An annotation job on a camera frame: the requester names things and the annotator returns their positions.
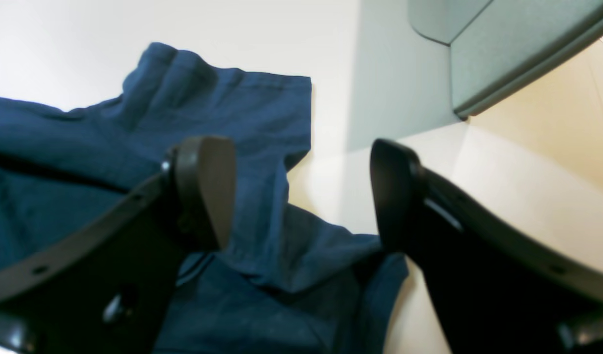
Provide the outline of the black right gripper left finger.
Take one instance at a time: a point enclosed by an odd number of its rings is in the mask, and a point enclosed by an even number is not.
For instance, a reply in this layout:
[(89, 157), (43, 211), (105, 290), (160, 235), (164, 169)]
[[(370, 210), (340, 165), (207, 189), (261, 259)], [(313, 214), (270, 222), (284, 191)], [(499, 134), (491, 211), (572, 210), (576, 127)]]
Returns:
[(189, 137), (102, 217), (0, 271), (0, 353), (149, 354), (178, 271), (229, 243), (236, 148)]

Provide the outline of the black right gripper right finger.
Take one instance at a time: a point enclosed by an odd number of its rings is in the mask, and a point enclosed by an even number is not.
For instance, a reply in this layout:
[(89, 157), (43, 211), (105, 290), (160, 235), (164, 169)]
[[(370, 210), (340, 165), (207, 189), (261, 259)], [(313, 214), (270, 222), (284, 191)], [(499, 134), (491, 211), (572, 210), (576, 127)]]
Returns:
[(423, 272), (455, 354), (603, 354), (603, 273), (539, 244), (377, 139), (370, 175), (378, 235)]

